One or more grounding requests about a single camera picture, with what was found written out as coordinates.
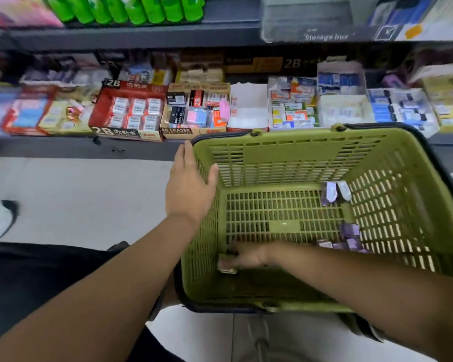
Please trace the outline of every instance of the shopping basket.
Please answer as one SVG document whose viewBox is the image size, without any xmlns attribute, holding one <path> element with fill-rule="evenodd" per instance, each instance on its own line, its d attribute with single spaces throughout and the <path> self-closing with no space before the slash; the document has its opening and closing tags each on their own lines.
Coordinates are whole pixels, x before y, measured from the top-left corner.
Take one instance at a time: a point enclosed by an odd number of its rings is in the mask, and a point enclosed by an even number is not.
<svg viewBox="0 0 453 362">
<path fill-rule="evenodd" d="M 175 268 L 177 293 L 190 310 L 349 312 L 281 269 L 216 269 L 218 254 L 236 238 L 337 242 L 343 220 L 360 225 L 365 249 L 453 276 L 453 179 L 416 129 L 388 123 L 242 131 L 201 135 L 193 144 L 201 175 L 217 163 L 220 179 Z M 352 201 L 322 206 L 327 180 L 347 181 Z"/>
</svg>

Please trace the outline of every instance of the black pants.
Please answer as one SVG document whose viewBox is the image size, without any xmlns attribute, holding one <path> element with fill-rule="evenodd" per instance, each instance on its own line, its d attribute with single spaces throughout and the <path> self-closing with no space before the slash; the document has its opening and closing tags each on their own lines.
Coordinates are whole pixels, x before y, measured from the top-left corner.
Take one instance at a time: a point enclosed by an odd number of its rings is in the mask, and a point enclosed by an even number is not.
<svg viewBox="0 0 453 362">
<path fill-rule="evenodd" d="M 117 253 L 0 242 L 0 335 Z M 128 361 L 181 362 L 181 359 L 166 351 L 145 327 Z"/>
</svg>

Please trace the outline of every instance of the white tile floor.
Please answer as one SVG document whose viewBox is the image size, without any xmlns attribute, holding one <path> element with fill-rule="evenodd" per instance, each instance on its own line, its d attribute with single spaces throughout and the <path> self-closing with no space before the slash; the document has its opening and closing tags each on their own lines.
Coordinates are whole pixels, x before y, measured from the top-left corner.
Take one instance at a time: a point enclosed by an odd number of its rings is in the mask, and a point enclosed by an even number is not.
<svg viewBox="0 0 453 362">
<path fill-rule="evenodd" d="M 164 217 L 170 162 L 0 158 L 0 200 L 19 201 L 20 215 L 1 239 L 107 249 L 133 243 Z M 254 351 L 250 316 L 163 310 L 151 330 L 186 362 L 246 362 Z M 268 316 L 272 348 L 322 362 L 433 361 L 393 343 L 357 337 L 333 315 Z"/>
</svg>

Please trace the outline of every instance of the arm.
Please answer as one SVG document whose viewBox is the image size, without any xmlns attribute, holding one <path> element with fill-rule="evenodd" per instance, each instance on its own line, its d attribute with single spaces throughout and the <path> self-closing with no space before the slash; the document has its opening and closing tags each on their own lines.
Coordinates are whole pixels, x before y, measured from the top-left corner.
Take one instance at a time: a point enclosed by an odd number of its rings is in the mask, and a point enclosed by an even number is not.
<svg viewBox="0 0 453 362">
<path fill-rule="evenodd" d="M 347 305 L 377 328 L 440 361 L 453 361 L 453 278 L 381 256 L 310 245 L 236 244 L 221 267 L 282 267 Z"/>
<path fill-rule="evenodd" d="M 126 360 L 209 210 L 217 178 L 213 166 L 205 184 L 191 144 L 181 145 L 166 188 L 166 219 L 1 336 L 0 362 Z"/>
</svg>

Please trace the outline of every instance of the forearm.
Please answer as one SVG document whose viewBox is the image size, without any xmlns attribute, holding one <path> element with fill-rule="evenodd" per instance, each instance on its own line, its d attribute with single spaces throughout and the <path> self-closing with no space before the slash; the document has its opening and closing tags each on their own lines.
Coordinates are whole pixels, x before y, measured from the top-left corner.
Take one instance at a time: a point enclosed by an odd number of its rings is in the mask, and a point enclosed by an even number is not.
<svg viewBox="0 0 453 362">
<path fill-rule="evenodd" d="M 408 346 L 440 357 L 440 346 L 453 342 L 452 278 L 380 256 L 286 243 L 274 244 L 269 257 Z"/>
<path fill-rule="evenodd" d="M 0 361 L 126 360 L 197 229 L 188 217 L 166 218 L 3 335 Z"/>
</svg>

